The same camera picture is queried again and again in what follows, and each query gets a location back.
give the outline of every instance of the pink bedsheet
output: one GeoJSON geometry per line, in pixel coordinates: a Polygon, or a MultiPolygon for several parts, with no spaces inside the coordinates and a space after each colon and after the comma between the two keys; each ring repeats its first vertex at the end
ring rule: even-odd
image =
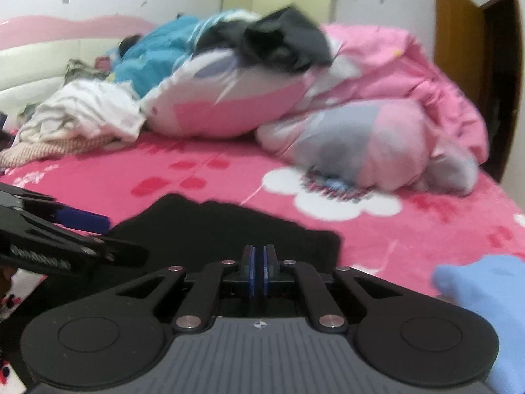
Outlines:
{"type": "Polygon", "coordinates": [[[436,294],[430,277],[437,264],[468,264],[486,254],[525,257],[525,216],[485,174],[464,198],[401,190],[371,193],[359,203],[306,192],[300,176],[255,144],[146,133],[125,150],[35,162],[2,181],[107,215],[114,224],[169,192],[242,204],[333,230],[343,238],[341,264],[429,295],[436,294]]]}

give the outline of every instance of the pink headboard trim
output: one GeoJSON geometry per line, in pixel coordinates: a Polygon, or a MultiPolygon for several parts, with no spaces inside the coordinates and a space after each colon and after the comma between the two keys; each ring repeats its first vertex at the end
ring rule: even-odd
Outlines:
{"type": "Polygon", "coordinates": [[[22,16],[0,21],[0,50],[46,41],[79,38],[124,38],[146,34],[154,23],[133,16],[102,16],[82,21],[51,16],[22,16]]]}

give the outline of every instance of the wooden door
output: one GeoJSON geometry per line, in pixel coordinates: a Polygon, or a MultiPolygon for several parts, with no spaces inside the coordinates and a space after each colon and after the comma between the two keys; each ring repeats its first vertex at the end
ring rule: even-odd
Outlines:
{"type": "Polygon", "coordinates": [[[484,77],[483,10],[470,0],[436,0],[434,61],[478,105],[484,77]]]}

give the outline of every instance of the white flower pattern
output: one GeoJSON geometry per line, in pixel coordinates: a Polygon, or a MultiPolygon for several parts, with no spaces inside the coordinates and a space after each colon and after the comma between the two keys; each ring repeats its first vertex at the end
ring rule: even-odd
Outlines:
{"type": "Polygon", "coordinates": [[[262,179],[263,188],[274,194],[294,195],[298,211],[320,221],[342,222],[356,219],[363,212],[373,216],[394,216],[401,212],[401,200],[393,194],[370,192],[362,200],[338,201],[305,190],[302,179],[305,172],[293,167],[274,169],[262,179]]]}
{"type": "Polygon", "coordinates": [[[52,164],[43,171],[26,173],[24,176],[16,178],[12,182],[12,185],[18,188],[25,188],[27,184],[38,184],[47,172],[55,170],[56,168],[58,168],[58,164],[52,164]]]}
{"type": "Polygon", "coordinates": [[[521,225],[522,227],[525,227],[525,215],[518,213],[514,215],[514,220],[517,224],[521,225]]]}

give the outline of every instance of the round pad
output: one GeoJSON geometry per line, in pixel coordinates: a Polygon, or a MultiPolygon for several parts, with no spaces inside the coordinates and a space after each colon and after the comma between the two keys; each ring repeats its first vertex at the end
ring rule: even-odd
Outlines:
{"type": "Polygon", "coordinates": [[[355,345],[392,379],[447,388],[486,378],[499,344],[492,326],[474,313],[429,298],[396,297],[368,310],[355,345]]]}
{"type": "Polygon", "coordinates": [[[442,318],[419,317],[401,326],[401,336],[407,344],[422,351],[446,351],[461,341],[461,330],[442,318]]]}
{"type": "Polygon", "coordinates": [[[165,343],[156,318],[130,310],[75,316],[71,305],[35,318],[22,335],[20,349],[37,380],[100,389],[135,379],[155,363],[165,343]]]}
{"type": "Polygon", "coordinates": [[[66,348],[78,353],[95,353],[109,348],[119,338],[119,333],[119,326],[107,318],[86,317],[67,323],[58,339],[66,348]]]}

